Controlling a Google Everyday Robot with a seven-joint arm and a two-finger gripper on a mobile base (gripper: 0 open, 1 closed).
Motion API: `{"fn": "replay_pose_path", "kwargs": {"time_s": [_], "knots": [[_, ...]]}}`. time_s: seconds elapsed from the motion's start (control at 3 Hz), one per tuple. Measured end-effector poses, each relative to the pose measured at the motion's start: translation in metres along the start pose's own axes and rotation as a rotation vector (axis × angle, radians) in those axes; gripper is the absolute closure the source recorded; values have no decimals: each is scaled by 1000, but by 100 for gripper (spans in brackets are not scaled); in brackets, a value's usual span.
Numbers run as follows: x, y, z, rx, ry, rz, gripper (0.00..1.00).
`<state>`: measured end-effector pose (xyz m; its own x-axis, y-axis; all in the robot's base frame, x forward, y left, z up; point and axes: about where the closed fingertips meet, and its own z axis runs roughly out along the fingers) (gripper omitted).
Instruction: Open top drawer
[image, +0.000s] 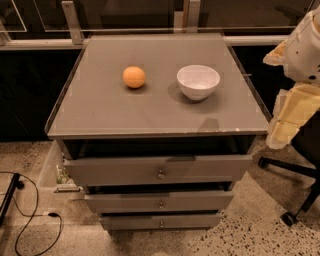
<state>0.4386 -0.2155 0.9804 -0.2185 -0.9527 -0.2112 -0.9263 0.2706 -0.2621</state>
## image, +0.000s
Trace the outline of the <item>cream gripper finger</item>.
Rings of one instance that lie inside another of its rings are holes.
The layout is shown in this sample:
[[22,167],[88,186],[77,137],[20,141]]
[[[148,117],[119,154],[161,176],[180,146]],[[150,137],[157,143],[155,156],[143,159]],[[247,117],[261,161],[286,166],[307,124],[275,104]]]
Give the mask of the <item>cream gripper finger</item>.
[[281,89],[269,123],[267,146],[271,149],[284,148],[319,109],[319,86],[296,83],[290,90]]
[[270,66],[280,66],[284,63],[284,51],[287,41],[278,44],[272,51],[265,55],[263,63]]

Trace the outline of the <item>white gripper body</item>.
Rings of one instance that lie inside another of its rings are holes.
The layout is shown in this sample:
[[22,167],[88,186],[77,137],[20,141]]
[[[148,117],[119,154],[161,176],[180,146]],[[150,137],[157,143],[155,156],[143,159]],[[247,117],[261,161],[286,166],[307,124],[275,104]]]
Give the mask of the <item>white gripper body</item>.
[[296,82],[320,84],[320,9],[308,12],[288,37],[283,68]]

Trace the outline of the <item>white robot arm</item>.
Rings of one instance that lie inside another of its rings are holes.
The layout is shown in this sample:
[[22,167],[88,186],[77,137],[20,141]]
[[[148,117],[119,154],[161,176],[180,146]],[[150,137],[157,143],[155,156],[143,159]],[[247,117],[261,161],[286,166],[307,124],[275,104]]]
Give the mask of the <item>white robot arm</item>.
[[290,90],[279,91],[269,123],[266,144],[281,149],[320,109],[320,6],[308,12],[263,62],[282,66],[284,75],[295,82]]

